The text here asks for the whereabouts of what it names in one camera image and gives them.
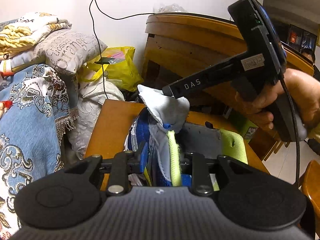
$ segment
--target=yellow blanket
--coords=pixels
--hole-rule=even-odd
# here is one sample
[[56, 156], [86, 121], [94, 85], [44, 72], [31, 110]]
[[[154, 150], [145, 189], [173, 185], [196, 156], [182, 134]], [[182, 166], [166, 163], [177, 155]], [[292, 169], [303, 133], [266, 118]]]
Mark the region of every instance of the yellow blanket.
[[31, 49], [56, 30], [71, 29], [66, 19], [48, 13], [31, 12], [8, 24], [0, 32], [0, 60], [9, 59], [21, 51]]

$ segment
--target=plastic bag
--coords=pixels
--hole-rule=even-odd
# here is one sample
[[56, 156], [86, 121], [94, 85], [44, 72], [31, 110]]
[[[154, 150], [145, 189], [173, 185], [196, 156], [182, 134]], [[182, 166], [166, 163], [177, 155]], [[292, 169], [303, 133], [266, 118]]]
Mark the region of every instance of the plastic bag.
[[118, 88], [123, 86], [122, 80], [119, 79], [108, 79], [107, 81], [114, 84]]
[[[113, 58], [113, 64], [104, 64], [104, 75], [108, 79], [121, 80], [122, 84], [117, 87], [131, 92], [137, 90], [137, 85], [143, 82], [136, 66], [132, 62], [134, 56], [134, 47], [118, 47], [108, 48], [102, 52], [102, 57]], [[100, 60], [100, 55], [87, 62], [84, 66], [83, 73], [80, 74], [80, 80], [84, 82], [92, 82], [98, 80], [102, 76], [101, 64], [96, 64]], [[91, 78], [87, 78], [88, 73], [94, 71], [95, 74]]]
[[165, 12], [187, 12], [183, 7], [179, 6], [176, 3], [165, 6], [164, 4], [160, 4], [159, 9], [153, 8], [154, 13], [165, 13]]

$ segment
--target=yellow plastic bag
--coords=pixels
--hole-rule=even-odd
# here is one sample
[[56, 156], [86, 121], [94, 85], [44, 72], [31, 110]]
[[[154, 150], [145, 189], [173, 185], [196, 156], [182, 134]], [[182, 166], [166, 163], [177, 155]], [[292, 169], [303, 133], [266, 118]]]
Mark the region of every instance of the yellow plastic bag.
[[[113, 55], [116, 55], [117, 53], [120, 53], [121, 51], [125, 55], [125, 60], [116, 64], [103, 64], [104, 73], [105, 76], [107, 76], [109, 79], [122, 80], [122, 84], [119, 88], [134, 92], [135, 90], [137, 90], [137, 85], [143, 82], [143, 79], [140, 76], [136, 66], [132, 62], [135, 48], [107, 48], [104, 52], [102, 52], [102, 56], [111, 57]], [[102, 76], [101, 64], [94, 63], [98, 60], [100, 60], [100, 55], [87, 62], [87, 66], [84, 67], [80, 80], [84, 82], [92, 82]], [[94, 71], [95, 74], [92, 76], [92, 78], [86, 79], [85, 77], [91, 71]]]

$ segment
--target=green box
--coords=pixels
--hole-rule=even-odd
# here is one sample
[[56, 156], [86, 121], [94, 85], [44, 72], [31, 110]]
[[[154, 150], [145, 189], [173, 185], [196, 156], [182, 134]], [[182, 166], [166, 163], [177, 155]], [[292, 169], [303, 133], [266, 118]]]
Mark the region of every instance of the green box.
[[258, 126], [251, 122], [248, 118], [232, 109], [228, 120], [237, 129], [238, 133], [247, 142], [250, 142]]

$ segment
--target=fringe trim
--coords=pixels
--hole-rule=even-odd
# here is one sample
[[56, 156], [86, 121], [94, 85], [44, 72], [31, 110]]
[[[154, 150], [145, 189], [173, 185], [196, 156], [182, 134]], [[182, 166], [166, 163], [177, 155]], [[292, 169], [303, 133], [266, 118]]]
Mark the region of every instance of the fringe trim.
[[76, 128], [74, 120], [79, 116], [78, 108], [73, 108], [70, 110], [70, 114], [59, 117], [55, 120], [57, 126], [57, 135], [59, 140], [59, 145], [61, 145], [62, 137], [66, 133], [66, 128], [71, 131]]

